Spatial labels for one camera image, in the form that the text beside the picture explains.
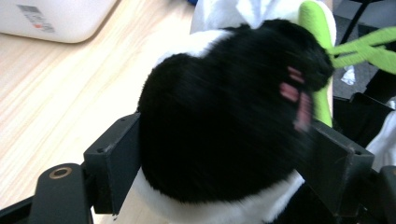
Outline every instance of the black plush toy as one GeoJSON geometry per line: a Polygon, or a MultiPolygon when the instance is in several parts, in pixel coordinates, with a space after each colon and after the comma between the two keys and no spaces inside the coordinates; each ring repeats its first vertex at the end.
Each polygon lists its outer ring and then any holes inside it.
{"type": "Polygon", "coordinates": [[[309,156],[311,94],[332,74],[329,57],[282,20],[215,39],[149,75],[136,189],[176,223],[308,223],[298,204],[279,214],[304,182],[294,169],[309,156]]]}

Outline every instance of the sticker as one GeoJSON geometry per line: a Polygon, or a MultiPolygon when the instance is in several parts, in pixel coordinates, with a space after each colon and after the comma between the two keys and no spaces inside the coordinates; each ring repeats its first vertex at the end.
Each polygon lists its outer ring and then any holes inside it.
{"type": "Polygon", "coordinates": [[[37,30],[45,33],[55,33],[55,29],[50,23],[46,22],[46,18],[37,7],[18,5],[18,8],[37,30]]]}

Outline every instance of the green plush toy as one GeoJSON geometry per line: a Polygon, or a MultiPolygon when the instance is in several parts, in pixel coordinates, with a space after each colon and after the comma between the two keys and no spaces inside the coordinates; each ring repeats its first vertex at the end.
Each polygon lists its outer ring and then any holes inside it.
{"type": "MultiPolygon", "coordinates": [[[[396,53],[386,50],[383,46],[378,46],[396,40],[396,27],[381,29],[355,41],[334,47],[327,16],[321,3],[316,1],[305,1],[300,5],[298,23],[311,32],[319,44],[328,51],[335,68],[368,61],[378,68],[396,75],[396,53]]],[[[327,98],[328,89],[329,85],[315,92],[315,111],[316,119],[332,126],[332,115],[327,98]]]]}

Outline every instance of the light wood surface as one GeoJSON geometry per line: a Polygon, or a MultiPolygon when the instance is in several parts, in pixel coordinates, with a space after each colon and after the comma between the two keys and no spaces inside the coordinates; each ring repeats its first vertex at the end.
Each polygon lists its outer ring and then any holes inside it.
{"type": "MultiPolygon", "coordinates": [[[[97,36],[73,45],[0,34],[0,208],[33,195],[50,167],[82,163],[134,113],[152,65],[189,34],[193,10],[185,0],[121,0],[97,36]]],[[[116,223],[165,222],[131,191],[116,223]]]]}

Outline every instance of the white container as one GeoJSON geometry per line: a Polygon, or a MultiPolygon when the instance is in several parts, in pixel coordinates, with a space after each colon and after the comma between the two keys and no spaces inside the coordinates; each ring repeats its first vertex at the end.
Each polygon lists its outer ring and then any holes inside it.
{"type": "Polygon", "coordinates": [[[0,0],[0,33],[77,43],[91,37],[117,0],[0,0]]]}

